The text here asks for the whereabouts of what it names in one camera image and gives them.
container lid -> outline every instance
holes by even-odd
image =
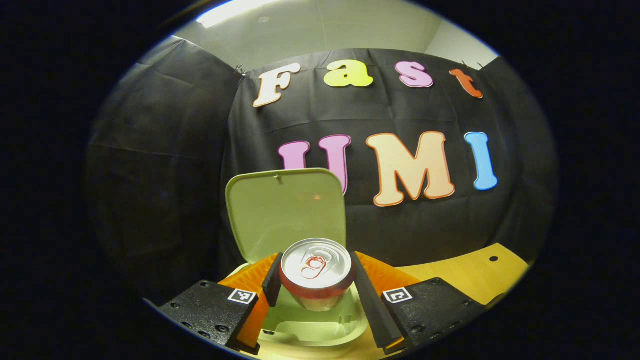
[[[238,175],[229,181],[226,197],[238,249],[249,263],[309,238],[347,245],[342,185],[327,169]]]

can lid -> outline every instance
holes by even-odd
[[[336,286],[351,273],[347,249],[329,239],[305,239],[291,245],[280,267],[286,278],[306,289]]]
[[[225,193],[238,249],[249,263],[301,239],[327,238],[346,247],[342,185],[327,169],[238,175]]]

wall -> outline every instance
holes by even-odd
[[[482,41],[444,19],[424,53],[458,63],[464,61],[476,70],[481,68],[478,63],[486,66],[498,57],[498,54]]]

red can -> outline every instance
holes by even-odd
[[[280,280],[294,299],[311,311],[328,311],[353,284],[351,256],[339,243],[312,238],[291,245],[282,256]]]

yellow letter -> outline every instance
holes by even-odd
[[[300,71],[300,69],[301,66],[299,63],[293,63],[260,75],[258,78],[262,80],[262,83],[260,84],[258,98],[253,102],[253,107],[259,108],[280,100],[282,94],[276,91],[276,86],[279,86],[282,90],[286,89],[291,81],[290,72],[295,74]]]
[[[415,157],[395,134],[376,134],[367,139],[367,145],[376,151],[380,193],[373,198],[377,206],[398,205],[404,194],[398,190],[396,175],[413,200],[420,197],[425,174],[428,176],[424,196],[429,199],[453,194],[455,186],[449,179],[447,158],[444,154],[445,137],[437,131],[420,135]]]
[[[326,69],[331,70],[324,76],[324,82],[329,86],[369,86],[373,82],[373,78],[367,73],[367,66],[362,61],[334,61],[327,65]]]

